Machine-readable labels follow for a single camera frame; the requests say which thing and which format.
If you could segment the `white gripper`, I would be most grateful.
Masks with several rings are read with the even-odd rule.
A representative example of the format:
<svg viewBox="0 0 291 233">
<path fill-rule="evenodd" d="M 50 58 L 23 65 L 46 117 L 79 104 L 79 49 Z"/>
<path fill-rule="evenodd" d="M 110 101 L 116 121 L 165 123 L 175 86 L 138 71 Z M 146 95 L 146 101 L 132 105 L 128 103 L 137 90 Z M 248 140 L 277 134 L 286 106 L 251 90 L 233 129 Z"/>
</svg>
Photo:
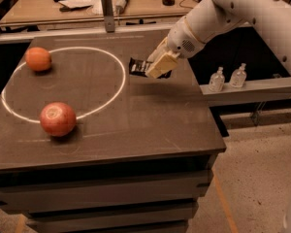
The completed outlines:
<svg viewBox="0 0 291 233">
<path fill-rule="evenodd" d="M 157 79 L 178 66 L 178 55 L 190 58 L 204 46 L 205 44 L 197 40 L 184 23 L 175 24 L 167 38 L 164 38 L 148 57 L 150 65 L 145 75 Z"/>
</svg>

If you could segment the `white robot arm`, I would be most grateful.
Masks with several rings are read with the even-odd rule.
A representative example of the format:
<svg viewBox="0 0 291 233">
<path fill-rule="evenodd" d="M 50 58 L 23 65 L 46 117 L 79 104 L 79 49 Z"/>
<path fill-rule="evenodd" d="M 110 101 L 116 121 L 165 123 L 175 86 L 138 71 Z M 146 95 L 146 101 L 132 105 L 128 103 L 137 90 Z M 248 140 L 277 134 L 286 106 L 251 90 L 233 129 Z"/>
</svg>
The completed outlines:
<svg viewBox="0 0 291 233">
<path fill-rule="evenodd" d="M 291 75 L 291 5 L 282 0 L 202 0 L 183 16 L 148 57 L 145 74 L 157 78 L 214 37 L 248 23 Z"/>
</svg>

